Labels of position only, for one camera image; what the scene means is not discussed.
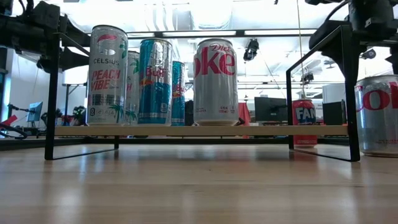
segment ceiling duct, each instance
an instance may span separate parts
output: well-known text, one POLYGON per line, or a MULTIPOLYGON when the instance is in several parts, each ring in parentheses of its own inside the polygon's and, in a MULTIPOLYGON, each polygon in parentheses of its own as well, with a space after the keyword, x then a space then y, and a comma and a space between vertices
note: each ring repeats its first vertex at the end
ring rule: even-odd
POLYGON ((232 0, 190 0, 194 30, 231 29, 232 0))

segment aluminum can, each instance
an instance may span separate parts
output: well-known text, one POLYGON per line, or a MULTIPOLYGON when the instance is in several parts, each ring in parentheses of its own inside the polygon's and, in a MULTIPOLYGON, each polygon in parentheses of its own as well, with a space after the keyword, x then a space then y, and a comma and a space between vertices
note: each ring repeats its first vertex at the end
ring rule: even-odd
POLYGON ((185 64, 173 62, 172 126, 185 125, 185 64))
POLYGON ((170 126, 172 103, 172 44, 145 39, 140 46, 138 125, 170 126))
POLYGON ((129 50, 127 55, 126 105, 124 120, 127 125, 137 124, 139 88, 139 53, 129 50))
POLYGON ((398 75, 367 77, 355 88, 360 150, 398 157, 398 75))
POLYGON ((127 76, 127 34, 113 26, 93 28, 88 72, 87 123, 123 125, 127 76))
POLYGON ((193 116, 202 126, 236 124, 238 81, 232 43, 208 39, 199 43, 194 57, 193 116))
MULTIPOLYGON (((317 116, 312 100, 293 101, 293 125, 316 125, 317 116)), ((312 148, 318 144, 316 135, 295 135, 293 137, 295 147, 312 148)))

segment black metal stand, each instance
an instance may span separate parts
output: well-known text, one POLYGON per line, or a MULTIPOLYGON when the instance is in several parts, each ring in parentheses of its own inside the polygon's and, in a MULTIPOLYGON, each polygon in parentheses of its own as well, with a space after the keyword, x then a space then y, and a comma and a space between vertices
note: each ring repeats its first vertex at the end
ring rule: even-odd
POLYGON ((325 37, 318 45, 316 45, 311 51, 309 51, 304 57, 297 61, 286 71, 286 84, 287 84, 287 111, 288 111, 288 122, 289 125, 293 125, 293 107, 292 107, 292 82, 291 73, 294 68, 303 63, 312 54, 319 51, 326 45, 328 45, 333 39, 341 38, 341 53, 343 56, 343 73, 345 75, 345 88, 346 88, 346 102, 347 102, 347 117, 348 117, 348 137, 349 137, 349 152, 350 158, 342 158, 335 156, 328 156, 319 154, 316 152, 304 151, 301 149, 294 149, 293 136, 289 136, 289 149, 297 152, 304 152, 307 154, 313 154, 317 156, 329 157, 333 159, 339 159, 343 161, 356 162, 360 160, 359 154, 359 142, 358 142, 358 130, 356 126, 356 109, 355 109, 355 95, 354 87, 356 79, 358 77, 358 63, 359 58, 356 58, 353 49, 359 47, 359 40, 353 37, 351 27, 348 25, 339 26, 331 34, 325 37))
POLYGON ((54 137, 55 137, 55 110, 57 109, 57 85, 58 85, 58 68, 60 62, 60 40, 67 42, 69 45, 76 47, 81 50, 83 53, 89 55, 90 53, 86 51, 82 46, 78 45, 71 38, 67 37, 65 34, 55 33, 53 35, 53 40, 51 43, 51 71, 50 71, 50 87, 49 87, 49 105, 47 108, 47 135, 45 138, 45 151, 44 151, 44 159, 46 160, 57 160, 57 159, 66 159, 77 156, 85 156, 90 154, 96 154, 101 152, 109 152, 119 149, 119 136, 115 138, 115 148, 107 149, 96 152, 88 152, 83 154, 76 154, 72 156, 63 156, 63 157, 54 157, 54 137))

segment red can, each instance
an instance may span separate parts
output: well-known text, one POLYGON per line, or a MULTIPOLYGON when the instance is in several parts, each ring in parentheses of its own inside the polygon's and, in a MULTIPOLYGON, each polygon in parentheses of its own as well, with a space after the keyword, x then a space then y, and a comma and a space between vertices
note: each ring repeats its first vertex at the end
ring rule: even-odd
MULTIPOLYGON (((312 100, 293 101, 293 125, 315 125, 317 116, 312 100)), ((294 136, 294 146, 301 148, 311 148, 318 144, 316 135, 294 136)))

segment diet coke logo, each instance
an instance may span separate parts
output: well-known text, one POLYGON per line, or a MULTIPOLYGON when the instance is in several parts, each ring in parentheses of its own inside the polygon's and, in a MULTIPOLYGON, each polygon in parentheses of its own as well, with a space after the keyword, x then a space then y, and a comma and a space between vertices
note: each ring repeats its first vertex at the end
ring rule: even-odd
MULTIPOLYGON (((360 112, 361 110, 368 109, 372 111, 383 110, 384 108, 392 104, 392 108, 398 108, 398 86, 396 82, 390 82, 391 89, 391 97, 390 94, 386 93, 383 90, 372 90, 363 95, 362 105, 360 108, 356 110, 356 112, 360 112), (373 99, 377 97, 379 104, 371 103, 371 96, 373 99)), ((363 91, 363 86, 357 86, 356 91, 363 91)))
MULTIPOLYGON (((225 49, 225 46, 222 45, 218 45, 215 44, 212 47, 213 49, 224 49, 223 51, 227 50, 225 49)), ((209 74, 209 69, 211 70, 212 73, 214 74, 221 74, 224 73, 225 75, 235 75, 235 56, 233 54, 229 54, 227 53, 227 51, 225 51, 226 53, 223 54, 220 59, 218 61, 216 61, 216 58, 219 56, 219 54, 221 54, 220 51, 216 51, 213 54, 213 56, 211 56, 211 58, 208 58, 208 51, 209 51, 209 47, 204 47, 201 50, 201 54, 199 55, 199 57, 201 58, 195 58, 195 78, 199 75, 199 73, 201 73, 202 75, 208 75, 209 74)))
POLYGON ((221 45, 221 44, 211 44, 210 47, 211 47, 212 51, 217 51, 217 50, 225 51, 225 52, 230 52, 231 51, 231 47, 224 46, 224 45, 221 45))

